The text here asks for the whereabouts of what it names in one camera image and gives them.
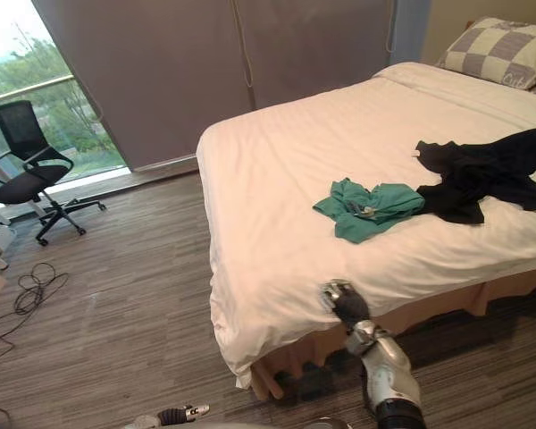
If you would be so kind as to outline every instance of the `tree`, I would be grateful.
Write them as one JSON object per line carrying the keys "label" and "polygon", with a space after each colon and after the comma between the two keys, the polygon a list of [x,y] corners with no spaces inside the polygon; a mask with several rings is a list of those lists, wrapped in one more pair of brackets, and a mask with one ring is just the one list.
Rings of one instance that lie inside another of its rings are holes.
{"label": "tree", "polygon": [[[0,95],[71,73],[53,43],[21,34],[19,42],[25,53],[12,52],[10,59],[0,62]],[[81,153],[115,152],[112,141],[75,81],[21,98],[32,101],[48,142],[57,149],[75,147]]]}

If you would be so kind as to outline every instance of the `chair backrest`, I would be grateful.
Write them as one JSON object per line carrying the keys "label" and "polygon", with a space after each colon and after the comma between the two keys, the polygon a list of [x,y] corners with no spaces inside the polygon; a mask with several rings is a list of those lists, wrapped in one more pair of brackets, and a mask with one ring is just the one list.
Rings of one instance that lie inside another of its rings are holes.
{"label": "chair backrest", "polygon": [[49,147],[28,100],[0,105],[0,130],[13,155],[24,161]]}

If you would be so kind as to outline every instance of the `office chair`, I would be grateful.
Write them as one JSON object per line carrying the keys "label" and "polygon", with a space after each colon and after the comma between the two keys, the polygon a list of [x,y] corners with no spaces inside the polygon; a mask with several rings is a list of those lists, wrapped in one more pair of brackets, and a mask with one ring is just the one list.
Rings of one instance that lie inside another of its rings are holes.
{"label": "office chair", "polygon": [[[8,155],[17,156],[23,161],[24,169],[24,172],[9,181],[0,180],[0,203],[22,204],[30,200],[37,203],[40,201],[38,193],[47,198],[51,206],[46,207],[46,214],[39,218],[43,228],[36,236],[42,246],[47,246],[44,234],[62,218],[75,226],[79,235],[85,234],[86,230],[77,225],[69,217],[69,213],[89,206],[98,206],[100,210],[105,210],[105,206],[97,200],[82,202],[77,199],[60,205],[46,194],[45,189],[55,185],[65,176],[73,168],[73,162],[47,143],[31,102],[22,100],[0,105],[0,130],[10,148],[8,152],[0,155],[0,160]],[[42,161],[54,160],[64,161],[68,166],[63,163],[39,164]]]}

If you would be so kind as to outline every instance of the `teal shirt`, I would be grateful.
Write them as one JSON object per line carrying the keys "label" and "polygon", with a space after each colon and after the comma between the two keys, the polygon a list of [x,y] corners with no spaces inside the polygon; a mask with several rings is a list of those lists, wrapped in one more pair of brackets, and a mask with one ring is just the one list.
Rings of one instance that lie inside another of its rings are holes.
{"label": "teal shirt", "polygon": [[370,192],[350,179],[334,181],[314,209],[336,222],[336,237],[361,243],[423,208],[424,198],[403,184],[382,183]]}

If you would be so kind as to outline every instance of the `mattress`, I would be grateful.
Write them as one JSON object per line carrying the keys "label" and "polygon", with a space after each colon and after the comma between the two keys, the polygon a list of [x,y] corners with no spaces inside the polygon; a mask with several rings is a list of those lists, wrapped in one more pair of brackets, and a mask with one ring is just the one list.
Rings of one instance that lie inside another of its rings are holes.
{"label": "mattress", "polygon": [[319,287],[349,279],[372,315],[536,269],[536,212],[487,197],[485,224],[414,216],[361,244],[312,209],[345,177],[417,188],[440,182],[417,141],[489,143],[536,128],[536,95],[419,63],[216,123],[197,159],[211,232],[211,317],[237,386],[250,366],[331,328]]}

